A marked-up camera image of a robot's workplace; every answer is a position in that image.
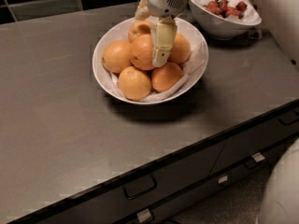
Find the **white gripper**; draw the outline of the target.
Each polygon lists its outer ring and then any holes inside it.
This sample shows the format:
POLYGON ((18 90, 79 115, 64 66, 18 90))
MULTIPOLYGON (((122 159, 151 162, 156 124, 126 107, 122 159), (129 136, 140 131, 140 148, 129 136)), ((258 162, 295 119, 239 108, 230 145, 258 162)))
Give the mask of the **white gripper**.
POLYGON ((162 67, 166 64, 177 33, 176 21, 172 17, 181 14, 189 0, 140 0, 135 19, 143 21, 150 15, 160 18, 151 28, 152 64, 162 67))

